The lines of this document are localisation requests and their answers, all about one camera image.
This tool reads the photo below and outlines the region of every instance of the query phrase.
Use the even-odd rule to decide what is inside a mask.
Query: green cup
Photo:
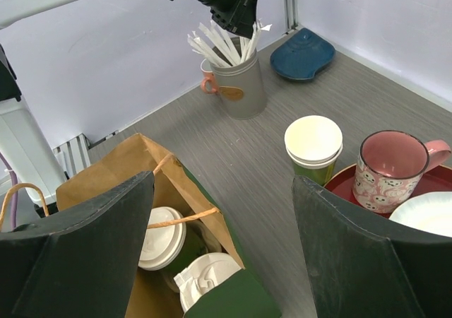
[[[177,257],[164,269],[179,273],[190,265],[195,259],[208,252],[206,244],[201,238],[189,227],[186,227],[186,235],[184,245]]]
[[[291,123],[284,142],[296,175],[304,175],[324,186],[333,176],[343,149],[342,131],[331,119],[309,115]]]
[[[334,167],[336,165],[336,160],[340,153],[342,152],[343,147],[340,147],[338,154],[331,160],[328,160],[321,164],[306,164],[290,155],[292,159],[292,165],[294,168],[294,172],[296,175],[304,175],[308,177],[313,182],[324,186],[327,182],[331,180],[333,176]]]

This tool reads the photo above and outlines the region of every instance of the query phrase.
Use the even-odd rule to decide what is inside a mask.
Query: paper bag
[[[167,149],[154,141],[136,134],[61,185],[56,191],[57,206],[60,211],[76,206],[142,171],[153,171],[169,154]],[[217,207],[174,156],[162,164],[161,172],[156,173],[154,187],[154,208],[171,206],[183,216],[190,216]],[[279,309],[257,280],[224,216],[214,213],[201,220],[243,269],[203,295],[184,317],[280,317]],[[126,317],[182,316],[179,295],[167,287],[160,272],[138,269]]]

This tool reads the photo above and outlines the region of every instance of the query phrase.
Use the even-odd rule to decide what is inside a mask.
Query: cable
[[[3,161],[3,164],[6,166],[6,169],[9,172],[9,176],[11,177],[11,186],[14,186],[18,183],[17,180],[17,174],[13,171],[11,166],[8,164],[8,161],[6,161],[5,157],[0,153],[0,159]],[[11,230],[14,230],[17,226],[16,222],[16,216],[17,216],[17,203],[18,203],[18,192],[16,192],[13,195],[12,204],[11,204],[11,214],[10,214],[10,221],[11,221]]]

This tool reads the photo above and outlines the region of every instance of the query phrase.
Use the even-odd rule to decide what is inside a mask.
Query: white paper cup
[[[343,149],[342,131],[333,120],[319,115],[302,117],[287,128],[284,141],[296,175],[322,186],[331,179]]]

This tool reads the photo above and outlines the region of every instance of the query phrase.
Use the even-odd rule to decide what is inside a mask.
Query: red tray
[[[361,206],[358,204],[352,192],[353,182],[355,181],[355,169],[356,164],[340,171],[325,185],[325,188],[336,196]],[[452,191],[452,169],[443,165],[425,173],[412,193],[412,196],[441,191]],[[391,213],[377,214],[384,218],[391,216]]]

